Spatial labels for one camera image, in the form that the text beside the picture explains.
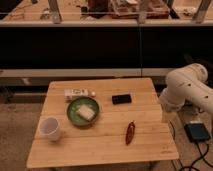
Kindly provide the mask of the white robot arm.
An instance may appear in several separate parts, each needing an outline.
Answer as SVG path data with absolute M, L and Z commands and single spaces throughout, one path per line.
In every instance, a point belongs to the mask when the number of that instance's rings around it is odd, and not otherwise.
M 213 88 L 205 84 L 207 79 L 208 71 L 199 63 L 170 71 L 165 77 L 166 87 L 159 96 L 163 110 L 179 111 L 185 101 L 190 101 L 213 120 Z

